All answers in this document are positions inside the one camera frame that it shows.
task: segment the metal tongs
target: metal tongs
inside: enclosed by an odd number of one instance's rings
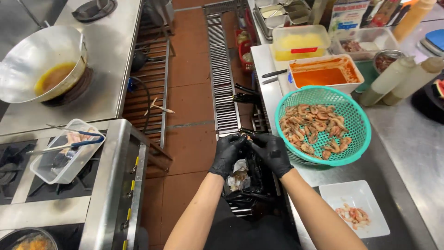
[[[35,154],[43,154],[43,153],[48,153],[48,152],[52,152],[52,151],[58,151],[58,150],[62,150],[62,149],[67,149],[67,148],[77,148],[80,146],[85,146],[85,145],[89,145],[89,144],[95,144],[95,143],[101,143],[105,140],[105,137],[101,134],[97,134],[97,133],[91,133],[91,132],[86,132],[86,131],[80,131],[80,130],[74,130],[74,129],[67,129],[67,128],[61,128],[61,127],[57,127],[51,124],[47,124],[48,126],[50,126],[51,128],[55,128],[55,129],[60,129],[60,130],[66,130],[66,131],[71,131],[71,132],[77,132],[79,134],[82,135],[89,135],[89,136],[94,136],[94,137],[99,137],[96,140],[92,140],[92,141],[81,141],[81,142],[75,142],[75,143],[71,143],[69,145],[62,145],[62,146],[57,146],[57,147],[52,147],[49,149],[42,149],[42,150],[31,150],[26,152],[26,154],[30,154],[30,155],[35,155]]]

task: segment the watermelon slice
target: watermelon slice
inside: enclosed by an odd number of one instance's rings
[[[439,93],[439,98],[444,99],[444,80],[437,79],[433,82]]]

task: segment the green plastic basket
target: green plastic basket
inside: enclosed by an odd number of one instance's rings
[[[334,105],[336,107],[335,113],[344,117],[345,126],[349,130],[344,137],[352,138],[348,148],[340,154],[332,153],[328,160],[320,160],[304,154],[291,145],[282,133],[279,121],[285,115],[286,107],[299,104]],[[287,149],[291,152],[289,154],[290,158],[304,165],[329,165],[335,167],[352,163],[361,157],[372,138],[372,128],[369,119],[359,104],[345,93],[326,86],[310,85],[286,94],[277,105],[275,123],[279,136],[284,139]],[[323,147],[330,140],[331,138],[328,138],[326,132],[319,132],[318,141],[312,145],[315,149],[315,154],[321,156],[322,151],[324,151]]]

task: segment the black nitrile glove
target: black nitrile glove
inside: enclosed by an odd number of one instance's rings
[[[282,138],[267,133],[252,134],[250,138],[253,141],[247,141],[247,145],[262,158],[279,179],[293,168]]]
[[[231,134],[219,139],[216,145],[216,155],[213,164],[208,170],[226,179],[233,171],[233,165],[240,160],[239,150],[247,141],[246,135]]]

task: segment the yellow food container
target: yellow food container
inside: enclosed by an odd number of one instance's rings
[[[276,61],[320,57],[330,47],[331,40],[322,25],[275,28],[273,50]]]

